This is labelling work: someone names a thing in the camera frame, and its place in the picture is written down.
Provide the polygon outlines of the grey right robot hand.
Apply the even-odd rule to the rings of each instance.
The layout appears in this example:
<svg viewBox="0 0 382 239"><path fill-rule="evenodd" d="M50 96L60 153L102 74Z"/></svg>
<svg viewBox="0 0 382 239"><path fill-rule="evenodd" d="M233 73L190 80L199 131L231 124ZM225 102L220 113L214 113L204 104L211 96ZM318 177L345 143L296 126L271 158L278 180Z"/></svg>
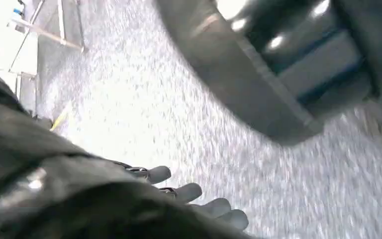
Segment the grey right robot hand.
<svg viewBox="0 0 382 239"><path fill-rule="evenodd" d="M246 239L246 214L225 198L203 205L196 183L156 187L165 166L53 157L0 184L0 239Z"/></svg>

